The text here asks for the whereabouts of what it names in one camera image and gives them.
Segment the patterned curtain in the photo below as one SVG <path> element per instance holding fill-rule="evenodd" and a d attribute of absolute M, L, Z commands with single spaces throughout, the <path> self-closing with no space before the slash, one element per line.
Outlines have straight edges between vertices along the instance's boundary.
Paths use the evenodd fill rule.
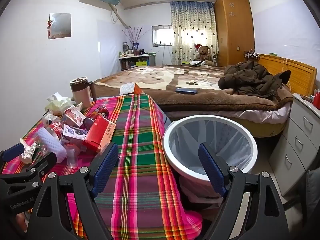
<path fill-rule="evenodd" d="M 211 48 L 212 58 L 219 52 L 216 18 L 211 2 L 171 2 L 171 23 L 174 30 L 172 64 L 196 58 L 196 44 Z"/>

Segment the wardrobe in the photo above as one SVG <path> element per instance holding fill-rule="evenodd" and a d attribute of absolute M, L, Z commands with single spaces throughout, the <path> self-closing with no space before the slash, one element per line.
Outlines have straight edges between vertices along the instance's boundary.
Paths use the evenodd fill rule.
<path fill-rule="evenodd" d="M 218 66 L 244 61 L 254 49 L 253 20 L 249 0 L 217 0 L 214 4 L 218 36 Z"/>

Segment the mug lid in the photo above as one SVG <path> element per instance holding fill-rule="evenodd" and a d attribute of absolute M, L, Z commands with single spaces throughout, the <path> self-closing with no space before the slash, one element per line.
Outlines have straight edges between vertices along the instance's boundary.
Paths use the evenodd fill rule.
<path fill-rule="evenodd" d="M 76 78 L 70 81 L 71 85 L 86 83 L 88 81 L 87 77 Z"/>

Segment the textured blue pad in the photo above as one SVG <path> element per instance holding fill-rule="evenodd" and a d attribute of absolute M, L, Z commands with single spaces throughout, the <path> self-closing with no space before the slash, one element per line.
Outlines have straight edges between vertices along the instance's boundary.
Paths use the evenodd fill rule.
<path fill-rule="evenodd" d="M 104 190 L 118 157 L 119 149 L 118 146 L 114 144 L 94 176 L 93 188 L 91 190 L 94 197 L 97 197 L 98 194 Z"/>
<path fill-rule="evenodd" d="M 221 197 L 225 198 L 228 191 L 224 186 L 223 175 L 203 144 L 200 144 L 199 146 L 198 156 L 214 191 L 219 193 Z"/>
<path fill-rule="evenodd" d="M 10 149 L 7 149 L 3 152 L 2 160 L 7 163 L 13 160 L 15 157 L 18 157 L 23 152 L 24 146 L 21 143 L 18 143 L 15 146 L 12 146 Z"/>

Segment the santa hat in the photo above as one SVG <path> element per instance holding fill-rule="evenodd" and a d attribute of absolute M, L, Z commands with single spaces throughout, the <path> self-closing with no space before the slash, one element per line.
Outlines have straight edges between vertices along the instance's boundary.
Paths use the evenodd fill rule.
<path fill-rule="evenodd" d="M 199 48 L 200 48 L 201 46 L 202 46 L 201 44 L 197 44 L 197 45 L 195 45 L 196 50 L 197 50 L 197 51 L 199 51 Z"/>

